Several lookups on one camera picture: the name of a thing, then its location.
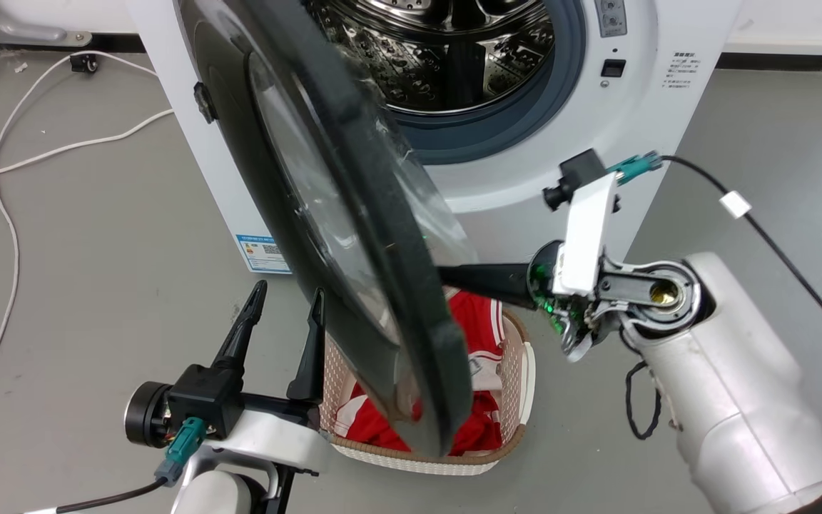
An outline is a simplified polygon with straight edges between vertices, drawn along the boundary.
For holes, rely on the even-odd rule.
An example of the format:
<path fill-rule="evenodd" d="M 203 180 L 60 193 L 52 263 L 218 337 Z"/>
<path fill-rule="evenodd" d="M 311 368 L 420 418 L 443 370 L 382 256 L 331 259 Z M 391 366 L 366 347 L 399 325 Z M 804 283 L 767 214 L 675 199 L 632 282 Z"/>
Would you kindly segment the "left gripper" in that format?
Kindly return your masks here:
<path fill-rule="evenodd" d="M 243 372 L 252 332 L 260 322 L 267 293 L 266 280 L 255 283 L 218 349 L 211 368 Z M 326 320 L 322 288 L 315 290 L 307 323 L 308 335 L 296 376 L 288 384 L 288 399 L 254 393 L 241 393 L 240 396 L 246 410 L 270 413 L 288 422 L 320 430 L 319 408 L 307 401 L 323 401 L 324 395 Z M 169 445 L 176 433 L 170 422 L 168 394 L 171 388 L 168 383 L 144 383 L 135 390 L 124 414 L 128 441 L 134 445 L 157 448 Z"/>

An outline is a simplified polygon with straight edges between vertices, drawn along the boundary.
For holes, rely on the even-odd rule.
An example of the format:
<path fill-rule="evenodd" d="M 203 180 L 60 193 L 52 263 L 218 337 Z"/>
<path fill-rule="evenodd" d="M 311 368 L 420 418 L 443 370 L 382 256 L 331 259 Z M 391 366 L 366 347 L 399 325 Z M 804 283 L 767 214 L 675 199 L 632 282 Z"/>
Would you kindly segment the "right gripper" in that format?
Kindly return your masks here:
<path fill-rule="evenodd" d="M 438 275 L 444 286 L 528 310 L 531 309 L 532 297 L 537 311 L 557 332 L 565 358 L 577 362 L 594 345 L 594 303 L 587 297 L 552 290 L 562 247 L 562 241 L 545 244 L 535 253 L 529 265 L 490 263 L 440 266 Z"/>

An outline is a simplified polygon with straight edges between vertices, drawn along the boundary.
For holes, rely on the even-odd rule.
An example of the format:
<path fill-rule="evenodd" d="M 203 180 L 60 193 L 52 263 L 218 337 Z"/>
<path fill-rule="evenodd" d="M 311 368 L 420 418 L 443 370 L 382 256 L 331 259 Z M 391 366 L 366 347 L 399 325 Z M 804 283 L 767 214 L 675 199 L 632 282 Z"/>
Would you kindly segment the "dark round washing machine door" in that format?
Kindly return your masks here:
<path fill-rule="evenodd" d="M 405 445 L 448 455 L 472 391 L 434 255 L 474 255 L 375 82 L 300 0 L 177 10 L 196 103 L 346 364 Z"/>

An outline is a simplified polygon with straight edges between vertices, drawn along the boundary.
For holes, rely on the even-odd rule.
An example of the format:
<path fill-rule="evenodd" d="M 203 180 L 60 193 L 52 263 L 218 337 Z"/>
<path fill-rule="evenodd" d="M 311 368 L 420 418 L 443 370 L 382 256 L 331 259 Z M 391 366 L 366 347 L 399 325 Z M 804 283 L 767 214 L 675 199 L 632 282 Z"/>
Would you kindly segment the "clear door glass bowl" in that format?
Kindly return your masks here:
<path fill-rule="evenodd" d="M 385 113 L 384 94 L 362 67 L 359 59 L 340 52 L 353 81 L 376 106 L 375 142 L 392 157 L 386 169 L 397 179 L 421 228 L 430 257 L 437 266 L 476 263 L 477 252 L 437 186 L 425 171 L 399 127 Z M 401 341 L 380 279 L 372 270 L 343 197 L 336 189 L 328 166 L 304 123 L 298 120 L 293 102 L 286 99 L 270 66 L 258 54 L 248 59 L 249 86 L 258 107 L 264 111 L 265 127 L 283 159 L 288 183 L 293 187 L 306 215 L 311 233 L 322 240 L 322 254 L 346 284 L 349 296 L 361 306 L 362 314 L 375 322 L 386 338 Z"/>

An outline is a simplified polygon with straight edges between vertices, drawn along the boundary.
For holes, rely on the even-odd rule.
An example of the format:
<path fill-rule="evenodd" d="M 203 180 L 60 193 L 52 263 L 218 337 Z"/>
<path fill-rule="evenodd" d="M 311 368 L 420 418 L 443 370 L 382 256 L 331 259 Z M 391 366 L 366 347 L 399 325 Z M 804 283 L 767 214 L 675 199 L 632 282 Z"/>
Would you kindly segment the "white front-load washing machine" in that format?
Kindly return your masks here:
<path fill-rule="evenodd" d="M 557 182 L 565 160 L 591 148 L 608 166 L 651 151 L 675 151 L 743 2 L 625 0 L 626 36 L 601 38 L 594 0 L 582 0 L 585 61 L 561 111 L 537 133 L 496 155 L 424 165 L 479 259 L 526 261 L 545 241 L 564 237 L 564 212 L 551 213 L 539 196 Z M 197 110 L 196 70 L 177 6 L 178 0 L 127 0 L 233 240 L 237 243 L 237 234 L 272 237 L 218 127 Z"/>

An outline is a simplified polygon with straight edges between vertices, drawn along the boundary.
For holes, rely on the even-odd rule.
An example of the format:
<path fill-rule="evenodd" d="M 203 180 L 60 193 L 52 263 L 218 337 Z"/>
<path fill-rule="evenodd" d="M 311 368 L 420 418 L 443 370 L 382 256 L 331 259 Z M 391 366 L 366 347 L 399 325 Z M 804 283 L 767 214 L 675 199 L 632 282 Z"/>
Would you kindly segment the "grey rubber door gasket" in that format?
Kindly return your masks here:
<path fill-rule="evenodd" d="M 583 0 L 546 0 L 545 6 L 557 42 L 534 77 L 518 91 L 467 114 L 392 111 L 424 165 L 457 165 L 508 150 L 541 130 L 567 104 L 587 50 Z"/>

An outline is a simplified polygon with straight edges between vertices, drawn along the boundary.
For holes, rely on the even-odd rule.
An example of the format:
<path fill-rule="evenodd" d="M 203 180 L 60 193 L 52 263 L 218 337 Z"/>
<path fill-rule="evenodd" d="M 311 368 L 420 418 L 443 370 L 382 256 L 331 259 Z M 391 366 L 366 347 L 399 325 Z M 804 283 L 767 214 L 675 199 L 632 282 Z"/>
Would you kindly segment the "black door latch catch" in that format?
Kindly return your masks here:
<path fill-rule="evenodd" d="M 195 100 L 197 110 L 202 114 L 207 124 L 212 124 L 218 120 L 218 114 L 216 113 L 214 101 L 210 96 L 210 91 L 201 81 L 197 81 L 196 84 L 193 85 L 193 100 Z"/>

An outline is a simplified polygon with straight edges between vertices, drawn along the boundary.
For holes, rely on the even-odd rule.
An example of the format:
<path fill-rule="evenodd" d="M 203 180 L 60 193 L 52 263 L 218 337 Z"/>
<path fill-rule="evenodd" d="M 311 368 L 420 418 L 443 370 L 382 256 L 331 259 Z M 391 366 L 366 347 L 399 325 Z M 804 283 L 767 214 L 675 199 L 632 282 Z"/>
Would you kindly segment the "red white garment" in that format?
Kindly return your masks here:
<path fill-rule="evenodd" d="M 453 288 L 445 290 L 445 297 L 466 338 L 473 390 L 470 416 L 457 431 L 450 455 L 463 458 L 486 455 L 503 444 L 499 415 L 504 387 L 499 374 L 504 357 L 502 304 Z M 409 447 L 386 423 L 359 384 L 353 386 L 351 397 L 340 404 L 334 417 L 334 433 L 363 445 L 409 452 Z"/>

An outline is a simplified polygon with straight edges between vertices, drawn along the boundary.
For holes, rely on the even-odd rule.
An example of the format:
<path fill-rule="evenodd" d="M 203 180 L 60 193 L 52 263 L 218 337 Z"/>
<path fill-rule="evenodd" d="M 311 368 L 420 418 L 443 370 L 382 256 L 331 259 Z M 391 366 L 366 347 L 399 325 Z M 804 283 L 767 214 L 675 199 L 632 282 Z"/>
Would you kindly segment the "blue white energy label sticker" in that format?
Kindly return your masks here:
<path fill-rule="evenodd" d="M 237 234 L 235 240 L 251 273 L 292 273 L 274 238 Z"/>

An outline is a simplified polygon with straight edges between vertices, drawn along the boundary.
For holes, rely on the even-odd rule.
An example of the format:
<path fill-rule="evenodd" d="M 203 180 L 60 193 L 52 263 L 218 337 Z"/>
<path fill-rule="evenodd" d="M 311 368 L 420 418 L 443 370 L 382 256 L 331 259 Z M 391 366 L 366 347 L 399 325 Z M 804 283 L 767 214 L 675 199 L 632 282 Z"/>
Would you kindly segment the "white woven laundry basket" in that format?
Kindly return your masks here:
<path fill-rule="evenodd" d="M 384 466 L 415 474 L 473 476 L 483 474 L 498 464 L 521 442 L 534 403 L 535 357 L 527 331 L 521 321 L 502 305 L 504 357 L 499 366 L 503 382 L 499 404 L 500 430 L 503 444 L 500 449 L 481 456 L 452 456 L 422 458 L 411 451 L 399 452 L 372 445 L 349 441 L 334 433 L 334 417 L 340 404 L 351 397 L 352 388 L 359 384 L 334 341 L 329 338 L 325 352 L 324 401 L 322 409 L 323 435 L 336 451 L 367 464 Z"/>

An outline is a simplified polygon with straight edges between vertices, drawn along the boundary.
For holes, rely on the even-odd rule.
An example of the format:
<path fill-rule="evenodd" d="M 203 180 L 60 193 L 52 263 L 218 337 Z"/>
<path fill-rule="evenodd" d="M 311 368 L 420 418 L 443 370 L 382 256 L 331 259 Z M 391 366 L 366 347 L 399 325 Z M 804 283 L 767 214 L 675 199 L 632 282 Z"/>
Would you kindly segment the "stainless steel washer drum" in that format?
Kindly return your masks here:
<path fill-rule="evenodd" d="M 388 105 L 465 114 L 528 84 L 554 49 L 542 0 L 304 0 Z"/>

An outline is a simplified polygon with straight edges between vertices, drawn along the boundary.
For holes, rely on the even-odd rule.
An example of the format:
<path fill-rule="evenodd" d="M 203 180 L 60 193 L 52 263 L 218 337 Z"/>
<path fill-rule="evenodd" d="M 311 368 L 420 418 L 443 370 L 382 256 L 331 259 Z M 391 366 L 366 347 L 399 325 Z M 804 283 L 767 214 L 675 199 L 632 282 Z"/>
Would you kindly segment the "white appliance base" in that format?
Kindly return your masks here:
<path fill-rule="evenodd" d="M 0 44 L 81 48 L 137 33 L 127 0 L 0 0 Z"/>

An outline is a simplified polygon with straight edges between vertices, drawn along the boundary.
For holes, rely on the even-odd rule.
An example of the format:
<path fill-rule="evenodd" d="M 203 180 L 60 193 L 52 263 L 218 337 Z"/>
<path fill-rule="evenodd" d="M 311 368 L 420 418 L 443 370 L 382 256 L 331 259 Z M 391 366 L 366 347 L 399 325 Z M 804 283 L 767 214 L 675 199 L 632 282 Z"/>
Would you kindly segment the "white cabinet base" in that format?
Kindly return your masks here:
<path fill-rule="evenodd" d="M 724 51 L 822 56 L 822 0 L 744 0 Z"/>

